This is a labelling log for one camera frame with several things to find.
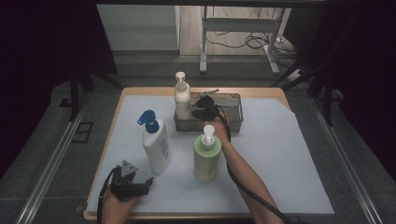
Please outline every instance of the lotion bottle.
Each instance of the lotion bottle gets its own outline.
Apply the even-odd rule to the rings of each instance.
[[[191,119],[191,90],[184,72],[176,73],[175,103],[177,119]]]
[[[212,125],[206,125],[204,133],[194,141],[194,174],[203,182],[214,179],[219,169],[221,142],[214,132]]]
[[[152,110],[146,110],[137,123],[140,125],[146,123],[142,138],[143,147],[148,155],[152,173],[159,175],[168,167],[171,161],[165,123],[163,119],[156,119]]]

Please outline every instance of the person's left hand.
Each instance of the person's left hand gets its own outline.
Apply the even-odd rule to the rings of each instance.
[[[120,202],[110,189],[107,189],[103,197],[102,224],[123,224],[135,204],[138,197],[130,199],[128,202]]]

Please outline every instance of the blue cap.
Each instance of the blue cap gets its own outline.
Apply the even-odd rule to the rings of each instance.
[[[160,125],[155,119],[155,113],[152,110],[146,110],[142,116],[140,116],[137,123],[140,125],[146,123],[146,131],[148,131],[148,133],[156,133],[160,129]]]

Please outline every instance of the pump dispenser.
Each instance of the pump dispenser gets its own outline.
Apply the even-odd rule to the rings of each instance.
[[[215,128],[212,125],[204,127],[204,133],[194,141],[194,174],[203,182],[215,178],[219,169],[219,155],[221,142],[213,135]]]
[[[184,72],[176,73],[175,103],[177,119],[191,119],[191,90]]]
[[[156,119],[152,110],[146,110],[137,123],[140,125],[146,124],[142,137],[143,147],[148,155],[152,173],[159,175],[171,161],[165,123],[163,119]]]

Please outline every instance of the person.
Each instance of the person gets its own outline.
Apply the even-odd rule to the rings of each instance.
[[[239,182],[250,189],[252,192],[259,195],[273,207],[276,203],[272,198],[268,188],[265,186],[262,179],[250,167],[250,165],[242,158],[236,151],[227,137],[227,132],[219,118],[211,121],[206,121],[204,125],[210,124],[215,127],[215,136],[221,142],[222,152],[224,157],[233,172],[233,175]],[[258,203],[256,200],[247,195],[240,188],[239,192],[247,205],[251,217],[256,224],[271,223],[283,224],[283,220],[276,214],[268,210],[265,206]],[[132,198],[130,201],[123,203],[120,202],[110,191],[106,191],[103,200],[102,209],[102,224],[122,224],[130,215],[133,206],[138,202],[138,198]]]

